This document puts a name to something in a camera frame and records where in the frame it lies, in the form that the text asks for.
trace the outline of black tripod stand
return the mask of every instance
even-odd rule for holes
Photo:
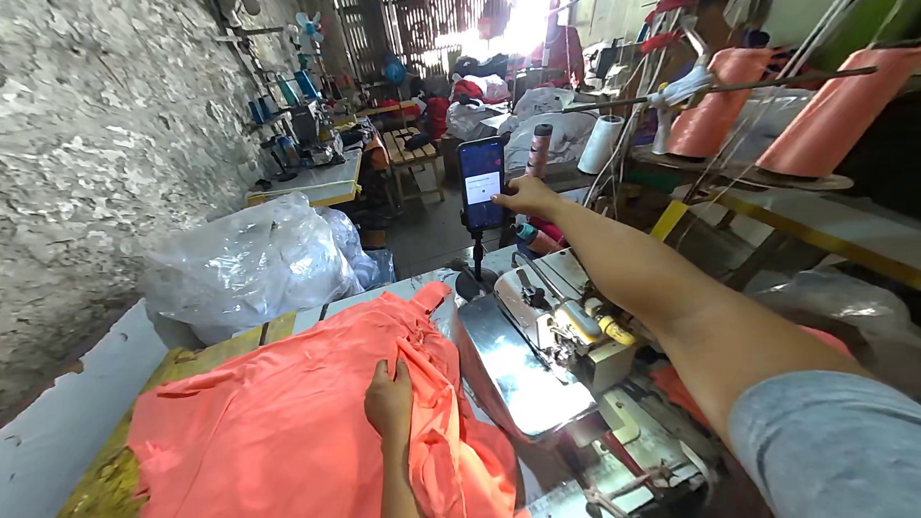
[[[467,226],[467,214],[463,210],[460,212],[460,222],[463,223],[464,227]],[[466,263],[461,264],[460,268],[456,268],[460,270],[460,275],[458,275],[455,282],[455,289],[458,295],[461,295],[465,300],[472,300],[481,293],[492,293],[493,286],[499,279],[499,276],[494,271],[483,268],[483,231],[471,230],[470,235],[473,236],[475,241],[473,244],[473,270]]]

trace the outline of sewing machine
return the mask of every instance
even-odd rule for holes
[[[460,306],[454,319],[477,406],[521,439],[555,446],[581,487],[569,500],[581,505],[619,516],[683,482],[699,485],[717,449],[632,372],[640,344],[625,315],[570,250],[511,259],[494,292]],[[584,462],[578,452],[586,450],[600,463]],[[604,460],[607,452],[616,461]]]
[[[478,364],[480,378],[498,387],[515,428],[539,441],[598,409],[593,394],[630,372],[636,339],[570,251],[535,262],[514,253],[513,261],[519,266],[496,281],[493,295],[459,308],[459,347],[462,362]],[[532,397],[545,403],[538,412]],[[624,424],[616,412],[602,415],[612,430]]]

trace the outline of stone wall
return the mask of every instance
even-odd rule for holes
[[[262,3],[244,24],[298,11]],[[0,2],[0,420],[136,300],[135,240],[238,210],[262,176],[217,20],[206,0]],[[263,65],[296,62],[256,38]]]

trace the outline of metal plate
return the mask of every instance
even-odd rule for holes
[[[458,318],[464,329],[459,339],[472,343],[515,426],[524,435],[539,440],[595,409],[585,385],[560,383],[534,356],[495,297],[464,305],[458,309]]]

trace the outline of hand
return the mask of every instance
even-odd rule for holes
[[[536,216],[554,221],[554,215],[568,200],[553,192],[542,180],[530,175],[519,176],[508,183],[513,195],[494,194],[491,199],[497,204],[525,216]]]
[[[387,360],[374,368],[374,378],[365,391],[365,417],[380,434],[382,444],[405,444],[409,441],[413,411],[413,383],[402,359],[397,359],[397,375],[387,374]]]

